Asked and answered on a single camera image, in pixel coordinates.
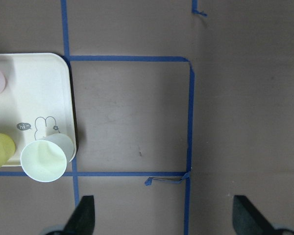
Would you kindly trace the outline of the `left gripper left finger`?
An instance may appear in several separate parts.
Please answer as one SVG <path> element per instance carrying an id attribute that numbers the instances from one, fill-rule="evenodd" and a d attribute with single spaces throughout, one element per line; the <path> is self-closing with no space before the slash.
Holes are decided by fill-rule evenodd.
<path id="1" fill-rule="evenodd" d="M 95 229 L 94 196 L 83 196 L 65 225 L 63 235 L 92 235 Z"/>

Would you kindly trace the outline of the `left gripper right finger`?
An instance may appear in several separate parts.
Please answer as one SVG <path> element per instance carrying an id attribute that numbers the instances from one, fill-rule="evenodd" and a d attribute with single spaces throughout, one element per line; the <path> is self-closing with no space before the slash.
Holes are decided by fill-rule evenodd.
<path id="1" fill-rule="evenodd" d="M 275 228 L 244 195 L 235 195 L 232 225 L 237 235 L 275 235 Z"/>

